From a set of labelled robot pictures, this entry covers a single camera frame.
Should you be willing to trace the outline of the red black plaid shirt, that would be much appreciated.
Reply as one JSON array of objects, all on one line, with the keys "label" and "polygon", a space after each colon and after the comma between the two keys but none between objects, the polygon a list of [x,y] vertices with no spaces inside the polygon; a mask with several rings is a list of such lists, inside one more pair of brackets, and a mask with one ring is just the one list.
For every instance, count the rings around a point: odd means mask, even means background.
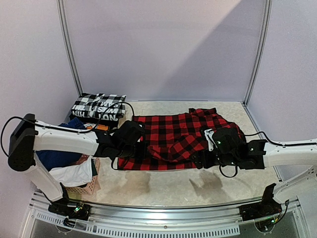
[{"label": "red black plaid shirt", "polygon": [[233,128],[242,140],[240,127],[219,115],[215,108],[194,109],[187,113],[164,116],[133,116],[132,120],[144,126],[141,138],[146,152],[139,158],[118,158],[117,167],[126,171],[166,171],[194,169],[192,154],[206,150],[208,142],[204,131]]}]

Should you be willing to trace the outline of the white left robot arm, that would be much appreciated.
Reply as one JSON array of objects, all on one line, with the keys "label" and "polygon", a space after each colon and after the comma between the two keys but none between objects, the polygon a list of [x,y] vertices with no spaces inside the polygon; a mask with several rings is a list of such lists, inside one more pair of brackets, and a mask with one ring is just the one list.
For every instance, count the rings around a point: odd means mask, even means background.
[{"label": "white left robot arm", "polygon": [[34,114],[20,118],[10,136],[7,162],[11,169],[25,173],[48,201],[63,215],[70,215],[73,203],[64,186],[44,168],[36,152],[42,150],[66,151],[97,158],[133,158],[145,135],[144,127],[127,120],[113,132],[76,130],[54,126],[35,119]]}]

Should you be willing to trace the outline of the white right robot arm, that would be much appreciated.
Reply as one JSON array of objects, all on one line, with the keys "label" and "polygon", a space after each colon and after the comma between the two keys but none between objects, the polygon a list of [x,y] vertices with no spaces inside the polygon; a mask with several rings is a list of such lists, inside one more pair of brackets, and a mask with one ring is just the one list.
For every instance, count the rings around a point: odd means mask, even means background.
[{"label": "white right robot arm", "polygon": [[289,198],[302,195],[317,186],[317,141],[298,141],[293,144],[252,140],[248,143],[221,139],[212,148],[198,151],[190,157],[198,169],[234,166],[236,170],[261,170],[283,165],[308,165],[299,175],[277,186],[268,185],[259,202],[242,205],[241,215],[264,217],[282,211]]}]

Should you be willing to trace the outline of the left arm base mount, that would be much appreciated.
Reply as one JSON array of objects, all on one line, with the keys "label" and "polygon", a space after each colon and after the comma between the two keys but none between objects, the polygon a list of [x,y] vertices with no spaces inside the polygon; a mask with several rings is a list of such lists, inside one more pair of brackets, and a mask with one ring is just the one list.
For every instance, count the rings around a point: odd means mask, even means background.
[{"label": "left arm base mount", "polygon": [[90,216],[91,206],[85,203],[68,203],[57,204],[52,203],[49,205],[48,211],[61,216],[64,216],[62,224],[64,226],[74,228],[76,221],[87,221]]}]

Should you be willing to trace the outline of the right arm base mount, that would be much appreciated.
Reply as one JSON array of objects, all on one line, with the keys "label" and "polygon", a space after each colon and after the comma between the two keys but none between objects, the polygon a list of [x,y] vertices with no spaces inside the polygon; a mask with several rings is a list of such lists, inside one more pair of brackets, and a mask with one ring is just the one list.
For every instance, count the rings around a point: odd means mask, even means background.
[{"label": "right arm base mount", "polygon": [[257,203],[239,206],[239,214],[243,221],[261,219],[255,221],[254,225],[259,232],[268,233],[284,218],[289,203],[289,199],[284,202],[285,211],[283,211],[281,204],[273,199],[261,200]]}]

